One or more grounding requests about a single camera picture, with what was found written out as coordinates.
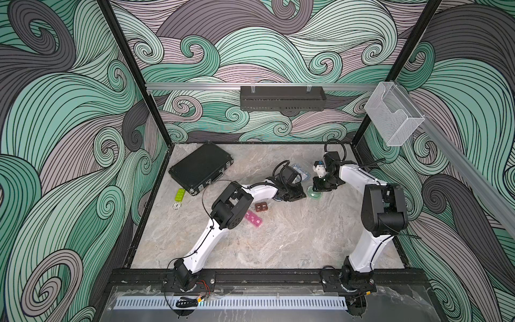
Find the green round pillbox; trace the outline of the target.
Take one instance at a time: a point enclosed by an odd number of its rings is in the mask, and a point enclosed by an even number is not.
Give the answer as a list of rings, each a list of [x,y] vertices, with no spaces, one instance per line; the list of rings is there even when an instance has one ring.
[[[307,189],[307,195],[312,199],[320,199],[322,197],[322,193],[314,191],[311,186]]]

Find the clear blue rectangular pillbox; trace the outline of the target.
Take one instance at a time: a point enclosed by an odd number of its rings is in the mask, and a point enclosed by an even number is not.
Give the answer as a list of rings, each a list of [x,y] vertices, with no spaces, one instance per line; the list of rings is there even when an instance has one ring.
[[[310,178],[310,174],[304,170],[301,166],[299,166],[298,164],[293,164],[292,165],[292,168],[300,174],[300,178],[296,178],[294,180],[294,183],[297,183],[297,182],[304,182],[306,180],[308,180]]]

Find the dark red two-compartment pillbox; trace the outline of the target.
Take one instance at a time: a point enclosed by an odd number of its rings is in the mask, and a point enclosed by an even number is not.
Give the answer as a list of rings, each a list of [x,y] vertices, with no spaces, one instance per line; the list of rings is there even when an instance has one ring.
[[[258,202],[254,205],[256,212],[264,212],[269,209],[267,202]]]

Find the pink three-compartment pillbox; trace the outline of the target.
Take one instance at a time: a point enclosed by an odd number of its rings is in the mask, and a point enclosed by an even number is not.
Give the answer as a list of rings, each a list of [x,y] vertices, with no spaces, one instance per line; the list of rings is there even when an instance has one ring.
[[[256,215],[253,211],[248,210],[245,214],[245,218],[255,227],[259,228],[262,225],[262,218]]]

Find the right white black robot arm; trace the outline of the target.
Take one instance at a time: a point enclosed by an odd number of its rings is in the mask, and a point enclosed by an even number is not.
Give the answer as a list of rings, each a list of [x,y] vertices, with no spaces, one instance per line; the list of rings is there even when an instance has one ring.
[[[367,173],[356,164],[313,165],[315,192],[330,192],[347,184],[363,197],[361,220],[363,232],[354,251],[345,259],[341,280],[350,285],[367,283],[375,267],[375,259],[386,245],[408,226],[404,189]]]

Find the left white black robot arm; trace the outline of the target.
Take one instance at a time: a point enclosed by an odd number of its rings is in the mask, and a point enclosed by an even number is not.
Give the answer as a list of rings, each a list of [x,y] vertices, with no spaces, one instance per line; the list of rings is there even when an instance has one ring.
[[[222,237],[236,228],[244,219],[253,202],[266,202],[270,199],[294,202],[304,199],[303,186],[283,185],[270,178],[252,185],[240,185],[232,181],[214,201],[209,221],[192,249],[184,256],[173,259],[174,277],[181,290],[190,291],[197,284],[199,272]]]

